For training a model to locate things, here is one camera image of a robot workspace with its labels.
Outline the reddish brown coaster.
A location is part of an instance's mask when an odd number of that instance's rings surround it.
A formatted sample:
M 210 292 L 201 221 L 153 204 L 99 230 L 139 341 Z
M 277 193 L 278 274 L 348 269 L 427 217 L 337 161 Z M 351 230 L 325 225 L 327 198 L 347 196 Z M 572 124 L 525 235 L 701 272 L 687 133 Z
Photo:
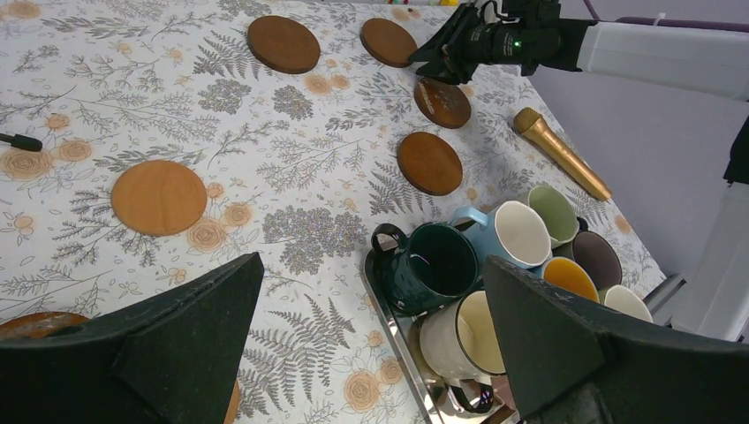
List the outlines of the reddish brown coaster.
M 448 195 L 462 183 L 463 166 L 457 153 L 429 132 L 404 137 L 397 149 L 397 163 L 406 180 L 429 195 Z

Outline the metal tray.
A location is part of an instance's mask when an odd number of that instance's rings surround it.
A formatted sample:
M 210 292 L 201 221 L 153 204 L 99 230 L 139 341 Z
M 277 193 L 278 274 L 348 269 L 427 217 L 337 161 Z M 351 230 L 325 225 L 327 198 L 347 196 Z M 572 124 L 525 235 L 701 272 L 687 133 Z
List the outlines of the metal tray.
M 458 403 L 451 388 L 442 377 L 427 365 L 420 350 L 420 327 L 425 318 L 481 290 L 479 276 L 475 286 L 463 297 L 437 309 L 418 315 L 409 315 L 401 313 L 387 301 L 381 286 L 376 281 L 374 265 L 375 253 L 371 248 L 363 264 L 363 282 L 374 299 L 380 321 L 396 351 L 425 421 L 428 423 L 520 423 L 522 420 L 511 401 L 506 374 L 491 379 L 494 392 L 492 409 L 487 413 L 469 413 Z

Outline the orange brown coaster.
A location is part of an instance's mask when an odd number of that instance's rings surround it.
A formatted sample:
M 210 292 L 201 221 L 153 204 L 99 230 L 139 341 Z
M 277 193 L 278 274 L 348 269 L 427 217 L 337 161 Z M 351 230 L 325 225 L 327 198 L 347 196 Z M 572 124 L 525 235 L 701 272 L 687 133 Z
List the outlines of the orange brown coaster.
M 231 423 L 228 365 L 191 311 L 30 314 L 1 327 L 1 420 Z

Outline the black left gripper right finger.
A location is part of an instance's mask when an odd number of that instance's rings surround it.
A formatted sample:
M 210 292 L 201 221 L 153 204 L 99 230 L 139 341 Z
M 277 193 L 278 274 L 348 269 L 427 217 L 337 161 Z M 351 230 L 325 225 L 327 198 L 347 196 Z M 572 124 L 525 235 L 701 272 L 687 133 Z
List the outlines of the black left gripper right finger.
M 499 256 L 483 281 L 524 421 L 747 422 L 745 344 L 619 313 Z

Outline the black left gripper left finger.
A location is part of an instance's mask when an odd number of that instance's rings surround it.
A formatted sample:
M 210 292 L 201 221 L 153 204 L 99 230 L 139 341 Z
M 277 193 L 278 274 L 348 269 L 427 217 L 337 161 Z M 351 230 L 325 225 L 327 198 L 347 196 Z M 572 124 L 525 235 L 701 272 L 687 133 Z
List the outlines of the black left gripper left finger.
M 46 337 L 5 339 L 2 422 L 223 422 L 263 275 L 244 254 Z

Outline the green mug white inside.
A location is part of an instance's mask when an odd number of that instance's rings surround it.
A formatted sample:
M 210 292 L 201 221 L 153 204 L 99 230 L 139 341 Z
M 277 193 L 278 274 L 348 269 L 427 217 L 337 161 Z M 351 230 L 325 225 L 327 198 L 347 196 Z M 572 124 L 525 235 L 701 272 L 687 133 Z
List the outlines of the green mug white inside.
M 605 307 L 638 318 L 644 322 L 654 322 L 653 316 L 644 301 L 627 287 L 617 284 L 598 291 L 598 294 L 600 302 Z

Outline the light wooden coaster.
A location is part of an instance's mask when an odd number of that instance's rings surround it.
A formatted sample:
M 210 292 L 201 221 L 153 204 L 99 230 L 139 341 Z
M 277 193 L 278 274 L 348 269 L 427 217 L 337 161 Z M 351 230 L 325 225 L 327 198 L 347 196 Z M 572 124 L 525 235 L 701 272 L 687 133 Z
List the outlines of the light wooden coaster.
M 111 206 L 128 228 L 163 237 L 187 230 L 203 215 L 208 195 L 200 177 L 182 164 L 146 161 L 126 170 L 111 191 Z

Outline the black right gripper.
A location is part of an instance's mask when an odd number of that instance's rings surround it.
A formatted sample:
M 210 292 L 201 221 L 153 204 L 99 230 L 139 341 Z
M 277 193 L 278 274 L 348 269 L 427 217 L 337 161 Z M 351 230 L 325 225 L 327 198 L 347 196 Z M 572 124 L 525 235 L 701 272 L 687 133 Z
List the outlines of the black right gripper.
M 463 3 L 408 60 L 425 63 L 421 77 L 448 85 L 466 83 L 480 64 L 517 65 L 523 76 L 540 66 L 580 72 L 582 43 L 597 22 L 560 12 L 557 1 L 505 1 L 501 11 L 495 1 Z

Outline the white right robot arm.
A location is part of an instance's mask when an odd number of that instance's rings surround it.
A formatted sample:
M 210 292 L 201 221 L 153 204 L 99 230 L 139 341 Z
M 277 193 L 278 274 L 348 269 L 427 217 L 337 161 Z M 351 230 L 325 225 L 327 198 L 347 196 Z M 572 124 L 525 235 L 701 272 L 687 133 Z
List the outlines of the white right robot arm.
M 748 28 L 658 19 L 564 19 L 557 1 L 469 1 L 409 57 L 422 77 L 459 85 L 481 64 L 588 72 L 748 98 Z M 748 131 L 724 172 L 727 189 L 694 278 L 670 313 L 674 329 L 748 338 Z

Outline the scratched dark brown coaster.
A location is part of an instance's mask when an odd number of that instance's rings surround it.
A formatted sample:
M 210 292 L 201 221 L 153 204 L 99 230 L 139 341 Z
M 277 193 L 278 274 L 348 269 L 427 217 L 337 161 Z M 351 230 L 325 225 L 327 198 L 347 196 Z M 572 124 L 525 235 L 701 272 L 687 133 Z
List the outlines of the scratched dark brown coaster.
M 471 104 L 461 89 L 434 79 L 418 81 L 414 100 L 427 119 L 443 128 L 461 128 L 472 115 Z

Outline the dark green mug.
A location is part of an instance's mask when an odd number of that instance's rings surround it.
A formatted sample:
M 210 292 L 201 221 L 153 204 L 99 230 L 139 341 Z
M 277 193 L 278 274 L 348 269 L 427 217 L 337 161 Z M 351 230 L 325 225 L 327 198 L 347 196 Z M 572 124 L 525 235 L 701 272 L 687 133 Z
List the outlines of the dark green mug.
M 446 223 L 424 223 L 410 235 L 382 223 L 371 236 L 374 275 L 387 301 L 418 315 L 466 295 L 479 275 L 477 254 L 463 232 Z

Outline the blue mug yellow inside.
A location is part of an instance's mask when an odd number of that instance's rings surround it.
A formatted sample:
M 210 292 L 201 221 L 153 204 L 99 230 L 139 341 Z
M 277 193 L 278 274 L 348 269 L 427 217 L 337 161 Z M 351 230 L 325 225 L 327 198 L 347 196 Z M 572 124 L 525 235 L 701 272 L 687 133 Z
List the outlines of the blue mug yellow inside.
M 600 297 L 592 278 L 575 261 L 566 257 L 552 257 L 535 269 L 534 274 L 568 292 L 599 302 Z

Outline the light blue mug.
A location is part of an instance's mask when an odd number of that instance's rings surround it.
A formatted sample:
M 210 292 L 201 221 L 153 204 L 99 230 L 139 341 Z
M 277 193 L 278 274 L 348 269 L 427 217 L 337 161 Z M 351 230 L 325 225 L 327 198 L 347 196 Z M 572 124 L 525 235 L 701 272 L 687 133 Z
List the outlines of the light blue mug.
M 450 225 L 471 221 L 464 230 L 480 265 L 500 256 L 522 269 L 542 265 L 551 255 L 551 240 L 542 218 L 520 201 L 506 201 L 489 214 L 473 207 L 457 209 Z

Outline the light green mug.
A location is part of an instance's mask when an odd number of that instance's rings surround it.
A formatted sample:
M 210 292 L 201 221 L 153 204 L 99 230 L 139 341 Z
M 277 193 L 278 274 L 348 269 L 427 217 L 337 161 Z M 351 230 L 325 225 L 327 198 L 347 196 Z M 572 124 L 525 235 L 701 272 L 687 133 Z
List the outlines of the light green mug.
M 571 242 L 579 231 L 579 222 L 567 198 L 549 185 L 537 185 L 522 197 L 544 222 L 551 248 Z

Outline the gold microphone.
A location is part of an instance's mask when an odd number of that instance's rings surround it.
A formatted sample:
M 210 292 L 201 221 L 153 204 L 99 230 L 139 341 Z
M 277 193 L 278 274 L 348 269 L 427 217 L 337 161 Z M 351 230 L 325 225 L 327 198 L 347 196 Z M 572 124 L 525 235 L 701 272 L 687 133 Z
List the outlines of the gold microphone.
M 603 180 L 551 129 L 540 112 L 526 107 L 512 122 L 521 136 L 549 156 L 595 199 L 608 201 L 612 197 Z

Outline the floral tablecloth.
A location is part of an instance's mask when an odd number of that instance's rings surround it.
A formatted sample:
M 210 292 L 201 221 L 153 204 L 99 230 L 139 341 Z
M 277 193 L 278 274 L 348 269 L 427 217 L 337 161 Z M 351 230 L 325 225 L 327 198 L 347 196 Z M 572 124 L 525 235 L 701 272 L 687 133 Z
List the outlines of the floral tablecloth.
M 247 28 L 276 15 L 317 38 L 309 72 L 251 53 Z M 238 371 L 240 423 L 421 423 L 360 268 L 379 223 L 411 231 L 456 208 L 490 208 L 553 186 L 616 250 L 640 296 L 664 278 L 612 201 L 599 202 L 514 133 L 519 109 L 554 116 L 509 66 L 475 73 L 468 124 L 444 129 L 413 100 L 409 68 L 381 64 L 361 26 L 387 19 L 423 42 L 443 7 L 289 1 L 4 1 L 1 130 L 39 140 L 1 149 L 1 319 L 95 318 L 259 252 L 261 299 Z M 445 196 L 404 177 L 411 133 L 446 141 L 463 166 Z M 138 233 L 111 191 L 146 161 L 179 163 L 207 190 L 178 234 Z

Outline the purple grey mug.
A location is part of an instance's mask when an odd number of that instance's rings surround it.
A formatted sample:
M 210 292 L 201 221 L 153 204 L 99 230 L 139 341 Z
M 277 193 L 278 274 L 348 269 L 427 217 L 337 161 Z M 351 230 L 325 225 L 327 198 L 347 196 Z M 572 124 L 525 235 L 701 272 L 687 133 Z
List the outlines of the purple grey mug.
M 611 244 L 589 230 L 578 216 L 579 231 L 571 242 L 552 250 L 554 256 L 575 261 L 591 277 L 597 290 L 605 290 L 623 281 L 623 269 Z

